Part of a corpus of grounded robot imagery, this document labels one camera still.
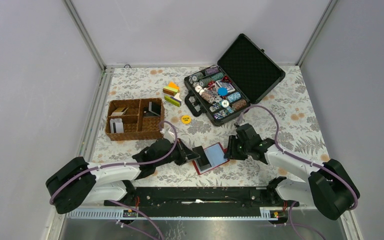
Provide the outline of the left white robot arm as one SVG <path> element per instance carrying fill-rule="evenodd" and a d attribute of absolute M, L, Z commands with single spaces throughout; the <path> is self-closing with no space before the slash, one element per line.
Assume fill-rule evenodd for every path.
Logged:
<path fill-rule="evenodd" d="M 199 158 L 198 152 L 169 131 L 127 160 L 99 164 L 86 162 L 82 156 L 75 157 L 49 177 L 45 186 L 50 204 L 59 214 L 106 200 L 128 206 L 135 200 L 132 181 L 154 174 L 162 165 L 182 166 Z"/>

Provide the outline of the black VIP card stack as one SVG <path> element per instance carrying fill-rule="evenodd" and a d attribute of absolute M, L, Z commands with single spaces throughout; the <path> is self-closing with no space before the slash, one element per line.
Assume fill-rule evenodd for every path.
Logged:
<path fill-rule="evenodd" d="M 150 101 L 148 106 L 143 108 L 143 117 L 160 117 L 161 109 L 160 104 Z"/>

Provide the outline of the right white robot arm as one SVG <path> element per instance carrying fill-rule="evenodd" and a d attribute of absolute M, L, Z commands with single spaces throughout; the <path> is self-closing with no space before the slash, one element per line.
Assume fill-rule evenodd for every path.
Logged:
<path fill-rule="evenodd" d="M 227 158 L 252 158 L 298 177 L 298 181 L 276 178 L 267 191 L 267 201 L 273 206 L 285 200 L 314 206 L 326 218 L 337 220 L 344 212 L 358 205 L 360 192 L 344 166 L 335 159 L 318 163 L 309 161 L 282 148 L 277 140 L 261 138 L 248 123 L 238 126 L 230 135 Z"/>

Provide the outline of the single black card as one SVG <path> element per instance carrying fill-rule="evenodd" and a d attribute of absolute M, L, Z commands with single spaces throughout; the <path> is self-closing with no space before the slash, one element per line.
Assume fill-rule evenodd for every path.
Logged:
<path fill-rule="evenodd" d="M 199 173 L 203 173 L 211 168 L 210 161 L 206 156 L 206 153 L 202 146 L 194 147 L 192 149 L 196 154 L 199 155 L 197 159 L 194 160 L 194 166 Z"/>

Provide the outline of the red card holder wallet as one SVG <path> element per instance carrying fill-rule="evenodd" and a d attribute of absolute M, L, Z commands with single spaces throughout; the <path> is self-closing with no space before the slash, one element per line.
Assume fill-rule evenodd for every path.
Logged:
<path fill-rule="evenodd" d="M 211 146 L 208 146 L 206 148 L 203 148 L 204 151 L 205 151 L 205 154 L 211 164 L 211 168 L 204 171 L 204 172 L 201 172 L 199 173 L 194 165 L 194 160 L 192 161 L 193 165 L 194 165 L 194 168 L 197 172 L 198 175 L 202 175 L 206 172 L 209 172 L 221 165 L 224 165 L 226 163 L 228 163 L 230 160 L 228 158 L 225 157 L 225 153 L 226 153 L 226 150 L 223 148 L 222 144 L 220 142 L 218 143 L 215 143 Z"/>

